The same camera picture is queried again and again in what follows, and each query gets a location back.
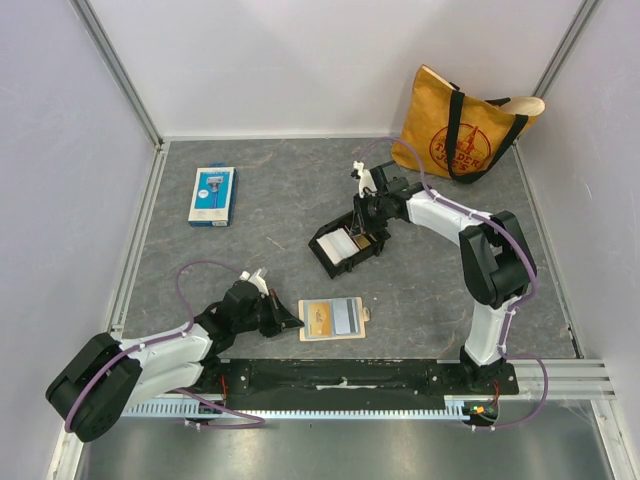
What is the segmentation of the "black plastic card box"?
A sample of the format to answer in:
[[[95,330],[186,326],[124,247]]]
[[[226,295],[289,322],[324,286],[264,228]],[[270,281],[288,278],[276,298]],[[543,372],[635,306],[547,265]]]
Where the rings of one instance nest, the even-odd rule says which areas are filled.
[[[374,233],[350,234],[354,213],[348,212],[323,225],[308,246],[331,279],[352,272],[354,267],[379,256],[390,233],[383,228]]]

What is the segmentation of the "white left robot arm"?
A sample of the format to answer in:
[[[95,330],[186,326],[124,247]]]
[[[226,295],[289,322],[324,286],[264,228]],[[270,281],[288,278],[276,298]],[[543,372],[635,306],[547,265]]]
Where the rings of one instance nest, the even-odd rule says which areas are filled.
[[[137,340],[93,336],[58,374],[45,398],[66,431],[91,442],[128,409],[181,389],[221,393],[228,382],[220,355],[242,333],[272,338],[303,322],[272,289],[238,280],[222,300],[185,325]]]

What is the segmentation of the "beige leather card holder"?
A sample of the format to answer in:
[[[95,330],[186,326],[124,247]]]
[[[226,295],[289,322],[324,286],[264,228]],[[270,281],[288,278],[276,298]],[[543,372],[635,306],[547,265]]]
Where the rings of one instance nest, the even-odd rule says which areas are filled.
[[[366,337],[366,323],[370,320],[370,311],[363,305],[363,301],[361,297],[343,297],[343,298],[354,298],[357,301],[358,314],[357,319],[359,321],[359,332],[352,335],[342,335],[338,336],[334,333],[333,330],[333,315],[332,315],[332,304],[335,299],[342,298],[333,298],[333,299],[312,299],[312,300],[300,300],[298,302],[298,314],[300,320],[304,322],[304,327],[300,329],[299,338],[302,342],[318,342],[318,341],[330,341],[330,340],[350,340],[350,339],[361,339]],[[332,334],[329,337],[324,338],[311,338],[308,336],[308,330],[306,325],[306,304],[313,300],[326,300],[330,303],[331,307],[331,319],[332,319]]]

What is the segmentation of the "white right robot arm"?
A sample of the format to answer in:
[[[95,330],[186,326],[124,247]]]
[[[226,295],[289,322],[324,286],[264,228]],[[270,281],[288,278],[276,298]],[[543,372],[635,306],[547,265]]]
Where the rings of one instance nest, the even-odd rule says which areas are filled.
[[[351,176],[358,182],[353,233],[374,233],[389,220],[401,219],[459,248],[474,309],[457,377],[465,391],[483,392],[502,373],[512,318],[537,286],[536,268],[517,218],[508,211],[479,212],[424,182],[411,184],[393,162],[368,169],[355,161]]]

